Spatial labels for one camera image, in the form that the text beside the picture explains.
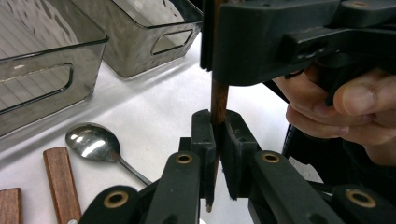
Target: spoon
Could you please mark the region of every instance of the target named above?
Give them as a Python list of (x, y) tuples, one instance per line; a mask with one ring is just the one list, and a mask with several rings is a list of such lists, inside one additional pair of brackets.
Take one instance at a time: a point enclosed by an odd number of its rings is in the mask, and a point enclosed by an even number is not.
[(120, 154), (120, 143), (109, 129), (95, 123), (81, 123), (66, 133), (66, 144), (78, 155), (91, 161), (116, 161), (146, 186), (152, 182), (129, 165)]

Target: finger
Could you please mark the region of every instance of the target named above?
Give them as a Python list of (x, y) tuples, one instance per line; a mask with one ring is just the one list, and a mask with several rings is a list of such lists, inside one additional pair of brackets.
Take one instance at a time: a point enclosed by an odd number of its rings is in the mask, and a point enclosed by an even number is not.
[(323, 106), (328, 93), (311, 82), (305, 73), (291, 79), (278, 77), (274, 79), (274, 82), (285, 94), (286, 98), (299, 108), (305, 111), (312, 111), (312, 113), (317, 110), (316, 112), (325, 118), (336, 114), (332, 106)]
[(349, 127), (349, 133), (343, 138), (365, 147), (380, 146), (396, 136), (396, 130), (376, 122)]
[(375, 114), (374, 121), (388, 128), (396, 128), (396, 110), (386, 110)]
[(311, 118), (315, 122), (332, 125), (332, 126), (356, 126), (356, 125), (370, 123), (372, 120), (375, 119), (375, 114), (348, 116), (348, 115), (341, 115), (335, 113), (333, 116), (330, 117), (323, 116), (322, 112), (320, 111), (328, 109), (325, 104), (316, 105), (314, 112), (300, 108), (299, 106), (294, 105), (293, 103), (290, 103), (290, 106), (294, 110), (298, 111), (299, 113), (303, 114), (306, 117)]
[(288, 106), (286, 112), (288, 122), (302, 132), (316, 138), (336, 138), (348, 133), (348, 127), (338, 127), (315, 122)]
[(348, 115), (361, 115), (396, 107), (396, 76), (374, 69), (343, 85), (334, 95), (334, 107)]
[(366, 153), (370, 160), (382, 166), (396, 167), (396, 138), (392, 138), (386, 143), (377, 146), (366, 146)]
[(326, 69), (324, 69), (317, 63), (311, 63), (311, 65), (309, 65), (309, 67), (305, 68), (304, 70), (305, 75), (308, 77), (308, 79), (316, 84), (320, 82), (320, 76), (327, 75), (323, 74), (325, 71)]

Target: gray plastic container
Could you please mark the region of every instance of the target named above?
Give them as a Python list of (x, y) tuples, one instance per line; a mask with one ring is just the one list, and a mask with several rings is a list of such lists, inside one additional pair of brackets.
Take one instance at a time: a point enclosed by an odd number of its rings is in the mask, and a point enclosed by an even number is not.
[(69, 0), (0, 0), (0, 135), (91, 96), (107, 40)]
[(104, 60), (133, 77), (184, 56), (201, 31), (202, 12), (187, 0), (73, 0), (109, 34)]

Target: spoon handle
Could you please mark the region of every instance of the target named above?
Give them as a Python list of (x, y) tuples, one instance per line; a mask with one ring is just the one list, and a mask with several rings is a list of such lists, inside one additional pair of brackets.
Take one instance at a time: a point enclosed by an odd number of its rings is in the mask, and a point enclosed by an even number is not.
[(123, 158), (120, 158), (119, 162), (123, 167), (125, 167), (125, 169), (129, 170), (130, 172), (132, 172), (132, 174), (134, 174), (137, 178), (139, 178), (146, 186), (152, 184), (151, 181), (149, 181), (147, 178), (145, 178), (143, 175), (137, 172), (136, 169), (134, 169), (134, 167), (129, 165), (128, 162), (126, 162)]
[(45, 150), (43, 157), (58, 223), (79, 221), (81, 209), (67, 148), (55, 147)]
[(0, 190), (0, 223), (23, 223), (20, 188)]

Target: white surface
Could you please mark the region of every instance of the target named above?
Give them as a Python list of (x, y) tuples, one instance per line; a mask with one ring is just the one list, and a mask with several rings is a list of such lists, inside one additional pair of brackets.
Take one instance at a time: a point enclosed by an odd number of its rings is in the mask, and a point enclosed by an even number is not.
[[(191, 115), (210, 108), (211, 75), (199, 66), (201, 38), (188, 54), (139, 77), (120, 79), (102, 63), (91, 99), (0, 138), (0, 189), (22, 189), (25, 224), (56, 223), (42, 153), (66, 147), (67, 129), (80, 122), (106, 126), (120, 140), (121, 155), (151, 181), (161, 177), (167, 158), (177, 152), (180, 137), (191, 136)], [(286, 104), (264, 85), (231, 87), (228, 109), (244, 118), (265, 150), (280, 152), (288, 123)], [(86, 161), (69, 152), (82, 211), (102, 190), (144, 186), (116, 163)], [(246, 200), (232, 201), (219, 172), (211, 214), (214, 223), (251, 223)]]

